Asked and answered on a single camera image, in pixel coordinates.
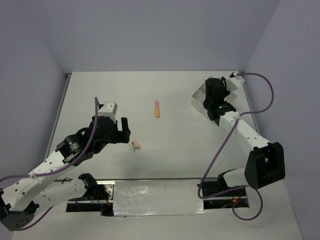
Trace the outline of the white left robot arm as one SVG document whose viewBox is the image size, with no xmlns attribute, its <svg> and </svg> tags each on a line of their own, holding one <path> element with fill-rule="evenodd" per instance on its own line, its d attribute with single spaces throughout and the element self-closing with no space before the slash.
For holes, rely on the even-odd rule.
<svg viewBox="0 0 320 240">
<path fill-rule="evenodd" d="M 122 129 L 110 117 L 92 117 L 89 127 L 67 136 L 33 171 L 0 191 L 0 222 L 9 231 L 23 231 L 44 209 L 69 199 L 107 200 L 109 189 L 98 184 L 89 173 L 82 173 L 62 185 L 51 187 L 57 178 L 73 170 L 108 144 L 127 144 L 131 131 L 126 117 Z"/>
</svg>

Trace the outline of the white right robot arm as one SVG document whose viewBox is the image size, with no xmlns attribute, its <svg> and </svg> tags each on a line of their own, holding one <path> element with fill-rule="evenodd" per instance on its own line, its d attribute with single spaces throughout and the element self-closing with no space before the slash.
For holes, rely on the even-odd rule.
<svg viewBox="0 0 320 240">
<path fill-rule="evenodd" d="M 258 190 L 281 181 L 286 176 L 283 146 L 279 142 L 272 143 L 257 133 L 226 100 L 243 81 L 240 74 L 233 73 L 229 79 L 210 77 L 204 82 L 203 107 L 209 120 L 228 131 L 228 138 L 235 136 L 248 156 L 244 168 L 230 169 L 218 175 L 218 192 L 214 196 L 228 196 L 234 190 L 244 187 Z"/>
</svg>

